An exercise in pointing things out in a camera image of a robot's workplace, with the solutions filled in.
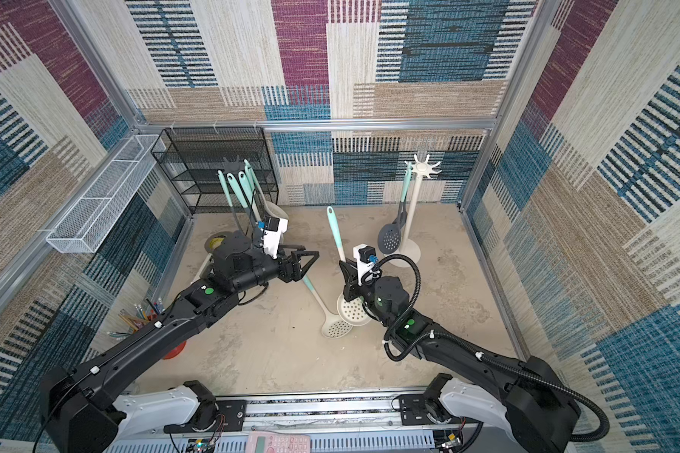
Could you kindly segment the white skimmer mint handle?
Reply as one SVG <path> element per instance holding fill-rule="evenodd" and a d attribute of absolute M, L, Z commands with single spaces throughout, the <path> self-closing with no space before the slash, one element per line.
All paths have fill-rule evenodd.
<path fill-rule="evenodd" d="M 266 198 L 266 196 L 264 195 L 263 188 L 260 184 L 260 181 L 259 181 L 259 179 L 257 179 L 251 164 L 247 160 L 245 160 L 245 170 L 246 170 L 247 177 L 252 181 L 252 183 L 256 187 L 256 190 L 259 193 L 259 199 L 260 199 L 260 202 L 261 202 L 261 205 L 262 205 L 264 211 L 266 213 L 272 215 L 273 217 L 278 217 L 278 218 L 283 218 L 285 220 L 288 220 L 289 219 L 288 214 L 282 208 L 280 208 L 278 205 L 269 201 Z"/>

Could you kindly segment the grey utensil rack stand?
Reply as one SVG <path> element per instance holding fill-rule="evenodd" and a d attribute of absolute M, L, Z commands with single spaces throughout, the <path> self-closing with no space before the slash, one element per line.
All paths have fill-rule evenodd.
<path fill-rule="evenodd" d="M 234 206 L 234 209 L 235 209 L 236 214 L 237 214 L 237 211 L 236 211 L 236 208 L 235 208 L 235 201 L 238 202 L 239 208 L 245 213 L 245 215 L 247 215 L 246 211 L 242 208 L 241 204 L 239 203 L 239 200 L 238 200 L 237 197 L 235 196 L 235 194 L 234 194 L 232 188 L 230 188 L 230 184 L 229 184 L 228 179 L 227 179 L 227 175 L 228 175 L 229 173 L 233 173 L 234 175 L 237 176 L 238 173 L 239 173 L 240 171 L 244 171 L 244 172 L 246 171 L 246 170 L 245 170 L 245 160 L 241 160 L 239 157 L 236 157 L 236 159 L 235 159 L 233 162 L 230 162 L 228 159 L 224 159 L 223 167 L 220 168 L 219 170 L 221 170 L 221 171 L 224 173 L 224 176 L 226 177 L 226 181 L 227 181 L 227 184 L 228 184 L 228 188 L 229 188 L 229 190 L 230 190 L 230 196 L 232 197 L 232 202 L 233 202 L 233 206 Z M 258 178 L 258 171 L 255 171 L 254 169 L 253 169 L 253 171 L 254 171 L 254 173 L 255 173 L 257 179 L 259 179 L 259 178 Z M 264 193 L 264 195 L 266 196 L 266 198 L 267 198 L 269 201 L 271 201 L 270 198 L 269 198 L 269 196 L 268 196 L 269 193 Z M 260 199 L 259 199 L 259 193 L 258 193 L 258 191 L 256 190 L 256 187 L 255 187 L 255 186 L 254 186 L 254 197 L 255 197 L 256 205 L 257 205 L 257 207 L 259 208 L 259 213 L 260 213 L 260 215 L 262 216 L 262 220 L 263 220 L 264 217 L 266 217 L 266 216 L 272 216 L 272 215 L 270 215 L 270 214 L 268 214 L 268 213 L 266 213 L 266 212 L 264 211 L 264 209 L 263 209 L 263 207 L 262 207 L 262 205 L 261 205 Z M 247 216 L 247 224 L 246 224 L 245 226 L 243 226 L 241 222 L 240 222 L 240 224 L 241 224 L 241 226 L 242 226 L 242 230 L 240 230 L 240 231 L 243 232 L 243 234 L 245 234 L 245 236 L 247 236 L 247 237 L 249 237 L 249 238 L 252 238 L 252 237 L 253 237 L 253 234 L 254 234 L 254 232 L 255 232 L 255 230 L 256 230 L 256 228 L 258 227 L 258 224 L 257 224 L 257 226 L 252 226 L 252 224 L 251 224 L 250 219 L 249 219 L 248 216 Z"/>

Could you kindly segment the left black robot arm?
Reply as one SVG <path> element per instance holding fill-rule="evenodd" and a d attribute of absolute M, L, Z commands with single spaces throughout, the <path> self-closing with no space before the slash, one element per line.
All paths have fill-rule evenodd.
<path fill-rule="evenodd" d="M 118 436 L 128 414 L 115 400 L 130 383 L 183 342 L 211 328 L 239 304 L 244 292 L 272 279 L 302 280 L 318 260 L 302 245 L 266 254 L 236 231 L 208 266 L 156 319 L 108 351 L 71 369 L 50 369 L 39 385 L 40 432 L 60 452 L 101 452 Z"/>

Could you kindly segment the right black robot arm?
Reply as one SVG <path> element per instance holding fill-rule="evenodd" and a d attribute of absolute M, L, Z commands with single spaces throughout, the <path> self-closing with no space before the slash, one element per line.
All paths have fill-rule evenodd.
<path fill-rule="evenodd" d="M 340 262 L 339 267 L 345 298 L 362 299 L 364 311 L 385 327 L 383 349 L 389 360 L 400 362 L 412 355 L 447 368 L 424 395 L 434 421 L 469 417 L 480 425 L 491 423 L 480 405 L 453 390 L 451 381 L 458 374 L 501 404 L 502 425 L 528 452 L 562 452 L 569 443 L 595 442 L 606 436 L 609 424 L 604 414 L 598 430 L 575 433 L 581 408 L 598 411 L 598 407 L 563 385 L 547 362 L 537 357 L 523 362 L 493 353 L 417 311 L 421 274 L 410 258 L 394 254 L 377 262 Z"/>

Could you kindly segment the black mesh shelf rack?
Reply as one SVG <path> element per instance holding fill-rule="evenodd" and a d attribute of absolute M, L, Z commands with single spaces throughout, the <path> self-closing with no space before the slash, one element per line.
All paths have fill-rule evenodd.
<path fill-rule="evenodd" d="M 248 164 L 271 202 L 279 198 L 276 165 L 262 128 L 166 128 L 151 154 L 190 213 L 227 213 L 219 172 L 237 176 Z"/>

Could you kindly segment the red pencil cup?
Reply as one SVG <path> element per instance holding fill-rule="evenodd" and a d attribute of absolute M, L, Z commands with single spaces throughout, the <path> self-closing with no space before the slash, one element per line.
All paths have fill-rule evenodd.
<path fill-rule="evenodd" d="M 116 341 L 124 340 L 154 321 L 158 317 L 158 313 L 155 311 L 156 306 L 148 300 L 145 302 L 147 302 L 147 307 L 135 305 L 134 311 L 121 309 L 118 316 L 127 328 L 121 331 L 108 331 L 108 336 Z"/>

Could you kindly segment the pink calculator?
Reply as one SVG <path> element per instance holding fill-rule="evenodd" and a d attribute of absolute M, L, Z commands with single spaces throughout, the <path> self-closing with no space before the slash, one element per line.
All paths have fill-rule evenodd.
<path fill-rule="evenodd" d="M 310 453 L 311 448 L 307 435 L 254 431 L 247 436 L 245 453 Z"/>

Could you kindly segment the grey duct tape roll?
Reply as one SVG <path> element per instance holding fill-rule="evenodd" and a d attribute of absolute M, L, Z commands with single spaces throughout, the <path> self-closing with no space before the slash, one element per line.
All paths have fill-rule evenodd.
<path fill-rule="evenodd" d="M 213 254 L 213 251 L 222 245 L 228 235 L 228 232 L 217 232 L 211 235 L 204 243 L 206 252 Z"/>

